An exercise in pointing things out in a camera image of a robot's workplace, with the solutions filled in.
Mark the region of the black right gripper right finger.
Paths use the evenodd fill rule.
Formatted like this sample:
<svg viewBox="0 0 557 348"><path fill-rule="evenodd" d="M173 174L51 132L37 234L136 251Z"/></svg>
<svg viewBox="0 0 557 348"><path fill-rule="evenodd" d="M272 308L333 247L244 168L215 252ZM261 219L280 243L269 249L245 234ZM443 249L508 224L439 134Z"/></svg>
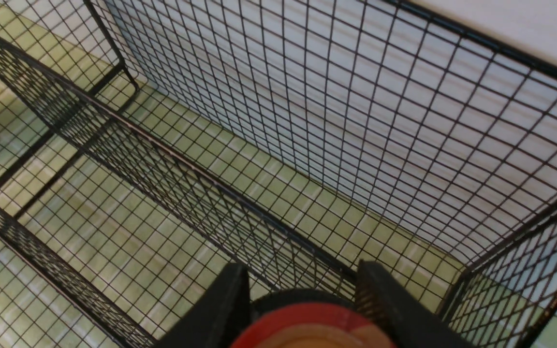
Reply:
<svg viewBox="0 0 557 348"><path fill-rule="evenodd" d="M400 348L472 348L375 261L357 269L356 311Z"/></svg>

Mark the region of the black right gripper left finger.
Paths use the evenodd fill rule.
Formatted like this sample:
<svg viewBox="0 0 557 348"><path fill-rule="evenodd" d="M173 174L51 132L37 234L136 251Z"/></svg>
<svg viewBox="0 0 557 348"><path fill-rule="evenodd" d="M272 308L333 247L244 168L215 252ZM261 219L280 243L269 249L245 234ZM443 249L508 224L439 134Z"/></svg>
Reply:
<svg viewBox="0 0 557 348"><path fill-rule="evenodd" d="M251 324L246 266L228 263L214 282L155 345L157 348L229 348Z"/></svg>

